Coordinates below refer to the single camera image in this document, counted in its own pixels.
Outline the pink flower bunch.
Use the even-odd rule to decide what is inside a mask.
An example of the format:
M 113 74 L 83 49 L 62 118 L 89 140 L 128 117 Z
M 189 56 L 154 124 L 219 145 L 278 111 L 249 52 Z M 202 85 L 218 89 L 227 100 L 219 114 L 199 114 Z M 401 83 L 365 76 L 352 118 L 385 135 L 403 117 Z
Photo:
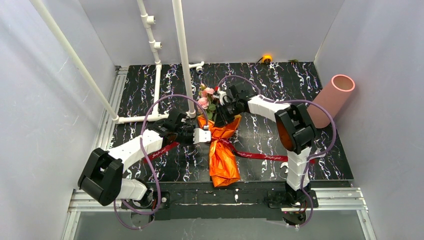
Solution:
M 198 104 L 197 111 L 200 115 L 203 115 L 203 111 L 206 112 L 207 118 L 210 121 L 215 122 L 217 118 L 217 105 L 218 99 L 215 98 L 215 90 L 211 87 L 207 87 L 204 83 L 201 83 L 198 91 Z

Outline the orange wrapping paper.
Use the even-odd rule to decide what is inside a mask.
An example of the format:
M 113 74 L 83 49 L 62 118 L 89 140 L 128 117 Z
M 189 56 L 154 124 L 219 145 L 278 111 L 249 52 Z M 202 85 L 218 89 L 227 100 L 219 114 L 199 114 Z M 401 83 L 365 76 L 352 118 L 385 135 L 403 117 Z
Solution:
M 236 115 L 233 122 L 224 127 L 215 127 L 215 123 L 203 116 L 197 117 L 200 127 L 209 125 L 211 142 L 208 154 L 209 175 L 214 187 L 225 187 L 241 179 L 236 157 L 231 147 L 224 141 L 229 140 L 239 127 L 241 115 Z

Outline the dark red ribbon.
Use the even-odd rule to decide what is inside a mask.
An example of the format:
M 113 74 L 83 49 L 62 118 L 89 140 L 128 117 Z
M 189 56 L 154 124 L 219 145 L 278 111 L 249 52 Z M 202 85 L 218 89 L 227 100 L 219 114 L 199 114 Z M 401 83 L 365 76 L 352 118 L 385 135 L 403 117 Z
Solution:
M 252 152 L 244 152 L 244 151 L 238 151 L 234 147 L 234 145 L 227 139 L 218 140 L 221 142 L 221 144 L 228 148 L 230 152 L 232 152 L 234 155 L 242 157 L 242 158 L 248 158 L 248 159 L 254 159 L 254 160 L 269 160 L 269 161 L 275 161 L 275 162 L 288 162 L 289 158 L 288 156 L 284 155 L 266 155 L 261 153 L 252 153 Z M 164 153 L 167 153 L 169 150 L 176 148 L 177 146 L 181 145 L 180 142 L 172 141 L 171 143 L 166 143 L 164 146 L 162 146 L 159 150 L 155 150 L 152 153 L 149 153 L 147 157 L 150 159 L 150 161 L 155 160 L 159 157 L 161 157 Z

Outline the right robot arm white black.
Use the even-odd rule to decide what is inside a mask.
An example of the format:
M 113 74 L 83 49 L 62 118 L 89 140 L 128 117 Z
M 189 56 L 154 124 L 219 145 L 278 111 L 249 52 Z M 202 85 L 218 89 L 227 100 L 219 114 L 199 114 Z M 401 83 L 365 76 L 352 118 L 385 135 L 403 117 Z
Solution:
M 304 104 L 278 103 L 238 85 L 232 85 L 228 91 L 218 90 L 212 99 L 217 104 L 216 127 L 232 123 L 241 113 L 259 115 L 274 122 L 287 151 L 287 185 L 299 191 L 309 184 L 306 168 L 317 130 Z

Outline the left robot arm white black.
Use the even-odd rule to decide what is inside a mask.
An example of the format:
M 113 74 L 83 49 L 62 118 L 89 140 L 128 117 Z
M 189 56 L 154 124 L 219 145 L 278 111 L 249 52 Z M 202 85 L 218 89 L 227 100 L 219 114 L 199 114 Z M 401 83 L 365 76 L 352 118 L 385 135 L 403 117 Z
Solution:
M 120 199 L 144 201 L 148 186 L 141 180 L 123 177 L 130 166 L 174 143 L 191 145 L 211 139 L 209 131 L 195 127 L 185 118 L 186 114 L 172 111 L 167 118 L 154 122 L 140 136 L 122 145 L 108 150 L 94 149 L 77 186 L 102 206 Z

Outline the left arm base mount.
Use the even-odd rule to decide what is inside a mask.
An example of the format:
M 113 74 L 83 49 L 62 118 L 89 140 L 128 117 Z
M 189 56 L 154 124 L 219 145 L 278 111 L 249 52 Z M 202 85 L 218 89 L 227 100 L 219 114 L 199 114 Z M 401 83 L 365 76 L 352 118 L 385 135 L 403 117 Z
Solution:
M 162 191 L 159 209 L 167 210 L 170 207 L 170 200 L 170 192 Z M 126 200 L 126 202 L 139 212 L 151 212 L 158 205 L 158 194 L 156 191 L 148 190 L 147 195 L 145 195 L 141 200 Z M 155 216 L 159 214 L 159 211 L 152 215 L 138 214 L 123 203 L 121 204 L 120 208 L 124 210 L 130 210 L 130 221 L 135 227 L 143 227 L 147 224 L 150 224 L 155 219 Z

